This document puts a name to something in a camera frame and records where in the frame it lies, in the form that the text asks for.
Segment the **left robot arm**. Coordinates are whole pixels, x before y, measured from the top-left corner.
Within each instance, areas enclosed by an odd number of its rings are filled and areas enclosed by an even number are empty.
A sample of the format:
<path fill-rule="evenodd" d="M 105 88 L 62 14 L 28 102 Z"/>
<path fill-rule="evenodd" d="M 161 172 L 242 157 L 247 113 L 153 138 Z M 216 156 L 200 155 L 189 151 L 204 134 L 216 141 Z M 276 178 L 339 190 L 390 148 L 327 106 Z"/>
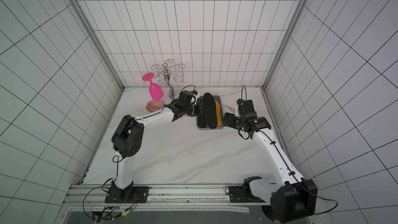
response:
<path fill-rule="evenodd" d="M 116 154 L 113 162 L 117 164 L 117 176 L 113 181 L 113 187 L 124 191 L 133 185 L 133 156 L 140 150 L 145 133 L 183 116 L 195 117 L 205 113 L 204 108 L 197 103 L 199 97 L 200 94 L 196 90 L 182 90 L 177 99 L 158 111 L 138 117 L 126 115 L 122 118 L 112 136 Z"/>

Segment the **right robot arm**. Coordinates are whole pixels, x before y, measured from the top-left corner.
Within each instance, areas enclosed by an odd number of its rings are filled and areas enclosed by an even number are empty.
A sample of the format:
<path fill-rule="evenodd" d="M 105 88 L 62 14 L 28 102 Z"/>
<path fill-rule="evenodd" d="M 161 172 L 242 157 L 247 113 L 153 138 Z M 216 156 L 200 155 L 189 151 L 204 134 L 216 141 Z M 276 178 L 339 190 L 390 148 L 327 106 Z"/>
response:
<path fill-rule="evenodd" d="M 241 186 L 229 186 L 230 202 L 262 203 L 269 218 L 283 224 L 314 215 L 318 188 L 294 167 L 277 143 L 266 118 L 254 113 L 247 118 L 226 113 L 222 123 L 238 130 L 239 134 L 248 134 L 248 139 L 265 153 L 275 178 L 271 183 L 260 176 L 252 176 L 244 179 Z"/>

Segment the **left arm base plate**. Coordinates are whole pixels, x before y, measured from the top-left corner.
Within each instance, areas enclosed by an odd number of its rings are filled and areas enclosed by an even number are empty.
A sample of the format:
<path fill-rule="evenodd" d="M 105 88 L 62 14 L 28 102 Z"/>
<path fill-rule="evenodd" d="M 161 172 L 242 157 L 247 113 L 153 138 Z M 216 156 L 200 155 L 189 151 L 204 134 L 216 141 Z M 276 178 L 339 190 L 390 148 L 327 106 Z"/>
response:
<path fill-rule="evenodd" d="M 149 195 L 149 187 L 128 186 L 124 190 L 117 186 L 111 186 L 107 192 L 105 203 L 127 204 L 127 203 L 146 203 Z"/>

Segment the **pink plastic goblet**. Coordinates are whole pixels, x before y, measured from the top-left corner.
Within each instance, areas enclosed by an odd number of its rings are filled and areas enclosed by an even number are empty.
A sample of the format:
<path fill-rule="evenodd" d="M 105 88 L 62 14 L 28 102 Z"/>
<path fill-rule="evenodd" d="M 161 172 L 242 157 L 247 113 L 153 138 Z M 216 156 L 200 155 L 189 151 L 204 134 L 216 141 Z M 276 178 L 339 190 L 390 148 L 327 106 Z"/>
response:
<path fill-rule="evenodd" d="M 146 73 L 142 76 L 144 82 L 149 82 L 149 93 L 153 100 L 161 100 L 164 97 L 164 92 L 162 88 L 153 82 L 155 76 L 154 73 Z"/>

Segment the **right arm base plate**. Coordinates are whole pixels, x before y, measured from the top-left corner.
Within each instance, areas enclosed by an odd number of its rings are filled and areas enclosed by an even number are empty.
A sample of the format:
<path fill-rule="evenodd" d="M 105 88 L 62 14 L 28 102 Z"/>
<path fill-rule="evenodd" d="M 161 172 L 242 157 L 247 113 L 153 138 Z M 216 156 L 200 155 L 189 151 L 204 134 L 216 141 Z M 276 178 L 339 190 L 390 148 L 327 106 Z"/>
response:
<path fill-rule="evenodd" d="M 260 198 L 253 196 L 250 190 L 244 189 L 243 186 L 228 186 L 226 193 L 231 203 L 265 203 Z"/>

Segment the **yellow insole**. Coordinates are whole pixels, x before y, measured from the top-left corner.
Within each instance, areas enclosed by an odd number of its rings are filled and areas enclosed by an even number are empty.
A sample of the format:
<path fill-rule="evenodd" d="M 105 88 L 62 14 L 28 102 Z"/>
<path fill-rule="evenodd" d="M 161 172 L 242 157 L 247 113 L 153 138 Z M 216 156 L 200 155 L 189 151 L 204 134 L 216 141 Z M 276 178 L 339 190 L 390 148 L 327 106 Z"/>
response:
<path fill-rule="evenodd" d="M 217 100 L 215 100 L 215 106 L 216 106 L 217 127 L 220 128 L 222 126 L 221 106 Z"/>

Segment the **black insole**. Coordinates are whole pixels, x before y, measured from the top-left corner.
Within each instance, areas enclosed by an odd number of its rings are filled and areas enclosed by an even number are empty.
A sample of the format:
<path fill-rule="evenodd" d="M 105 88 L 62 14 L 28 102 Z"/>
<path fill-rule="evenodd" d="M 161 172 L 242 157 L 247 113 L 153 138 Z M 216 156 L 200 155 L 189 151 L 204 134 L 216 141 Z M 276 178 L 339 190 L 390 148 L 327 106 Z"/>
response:
<path fill-rule="evenodd" d="M 206 129 L 208 127 L 206 114 L 197 116 L 197 126 L 199 129 Z"/>
<path fill-rule="evenodd" d="M 210 129 L 215 129 L 218 126 L 216 102 L 210 93 L 204 94 L 203 105 L 206 109 L 207 125 Z"/>

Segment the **blue grey storage box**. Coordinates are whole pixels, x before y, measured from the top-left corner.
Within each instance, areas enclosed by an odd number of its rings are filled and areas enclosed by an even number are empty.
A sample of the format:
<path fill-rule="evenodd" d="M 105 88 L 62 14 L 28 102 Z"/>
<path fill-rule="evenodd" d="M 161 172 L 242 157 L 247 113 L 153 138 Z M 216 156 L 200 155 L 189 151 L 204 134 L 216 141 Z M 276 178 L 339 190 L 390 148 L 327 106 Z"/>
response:
<path fill-rule="evenodd" d="M 223 113 L 223 109 L 222 109 L 222 104 L 221 104 L 221 98 L 220 98 L 220 96 L 218 96 L 218 95 L 214 96 L 214 100 L 217 100 L 217 101 L 219 102 L 219 104 L 220 104 L 220 106 L 221 106 L 221 117 L 223 117 L 224 113 Z M 199 130 L 210 130 L 210 128 L 207 127 L 206 129 L 199 129 Z"/>

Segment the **chrome glass holder stand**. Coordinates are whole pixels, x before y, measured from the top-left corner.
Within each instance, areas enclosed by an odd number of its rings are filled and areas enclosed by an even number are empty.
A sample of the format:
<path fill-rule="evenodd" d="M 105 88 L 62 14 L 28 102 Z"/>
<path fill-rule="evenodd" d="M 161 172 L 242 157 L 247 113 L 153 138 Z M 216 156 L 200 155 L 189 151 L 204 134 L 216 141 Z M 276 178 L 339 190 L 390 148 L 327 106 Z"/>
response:
<path fill-rule="evenodd" d="M 162 64 L 154 64 L 151 66 L 152 71 L 157 71 L 158 74 L 152 80 L 159 78 L 158 84 L 161 87 L 169 88 L 169 98 L 173 100 L 175 98 L 175 90 L 172 86 L 172 81 L 177 84 L 183 82 L 182 71 L 186 68 L 183 63 L 174 63 L 174 60 L 168 59 Z"/>

